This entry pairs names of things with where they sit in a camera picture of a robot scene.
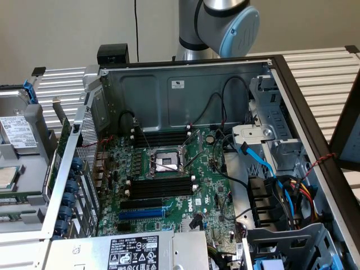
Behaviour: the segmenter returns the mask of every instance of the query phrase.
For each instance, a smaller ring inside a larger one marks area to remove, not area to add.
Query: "storage drive label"
[[[36,147],[36,141],[24,116],[0,117],[7,138],[14,148]]]

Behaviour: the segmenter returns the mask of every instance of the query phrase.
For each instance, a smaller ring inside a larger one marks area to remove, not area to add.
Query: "pcie slot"
[[[121,210],[127,209],[144,209],[144,208],[159,208],[163,206],[162,199],[152,199],[152,200],[130,200],[122,201],[120,203]]]
[[[161,218],[164,217],[165,210],[162,208],[145,209],[138,211],[121,211],[119,219],[121,221],[127,219],[143,219],[143,218]]]

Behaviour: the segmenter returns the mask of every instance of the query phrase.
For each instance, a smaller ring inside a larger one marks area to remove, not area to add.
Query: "power supply label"
[[[159,269],[159,237],[112,239],[108,270]]]

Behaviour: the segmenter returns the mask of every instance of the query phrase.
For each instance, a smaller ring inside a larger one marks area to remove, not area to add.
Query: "red wire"
[[[300,193],[302,195],[304,195],[309,203],[310,203],[310,207],[311,207],[311,220],[313,220],[313,217],[314,217],[314,211],[315,211],[315,208],[314,208],[314,202],[313,200],[311,199],[311,197],[309,196],[309,194],[307,194],[302,188],[300,188]]]
[[[335,153],[331,153],[331,154],[327,154],[326,156],[322,156],[320,157],[317,161],[315,161],[311,167],[309,168],[308,172],[305,174],[305,176],[303,177],[303,179],[307,178],[307,176],[309,176],[311,170],[316,166],[316,165],[319,165],[320,163],[322,163],[323,161],[331,158],[331,157],[336,157],[336,154]]]
[[[114,138],[113,135],[110,136],[110,138],[108,139],[102,139],[101,141],[97,141],[97,142],[93,142],[93,143],[90,143],[89,145],[81,145],[81,147],[89,147],[89,146],[93,146],[93,145],[96,145],[98,143],[105,143],[107,144],[108,142],[110,142],[112,139]]]

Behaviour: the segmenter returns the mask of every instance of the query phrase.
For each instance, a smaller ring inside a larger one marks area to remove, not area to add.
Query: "metal mesh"
[[[83,145],[90,145],[98,140],[90,108],[86,109],[81,133],[84,139]],[[97,144],[89,147],[78,147],[76,149],[79,157],[88,162],[91,172],[96,158],[96,147]]]

